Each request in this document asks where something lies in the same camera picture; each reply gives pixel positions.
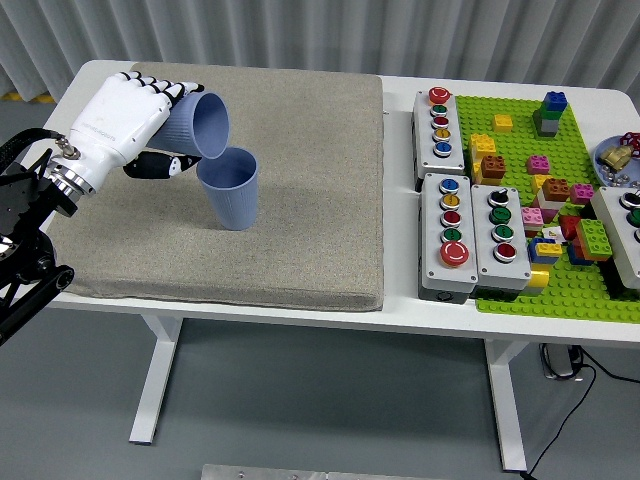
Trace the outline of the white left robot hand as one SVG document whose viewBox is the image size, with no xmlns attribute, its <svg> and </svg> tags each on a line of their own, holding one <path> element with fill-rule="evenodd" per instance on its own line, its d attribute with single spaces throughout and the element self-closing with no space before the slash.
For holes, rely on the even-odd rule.
<svg viewBox="0 0 640 480">
<path fill-rule="evenodd" d="M 48 178 L 71 194 L 92 195 L 107 175 L 134 160 L 183 98 L 201 92 L 194 82 L 145 77 L 138 71 L 108 77 L 73 122 L 69 153 L 51 159 Z"/>
</svg>

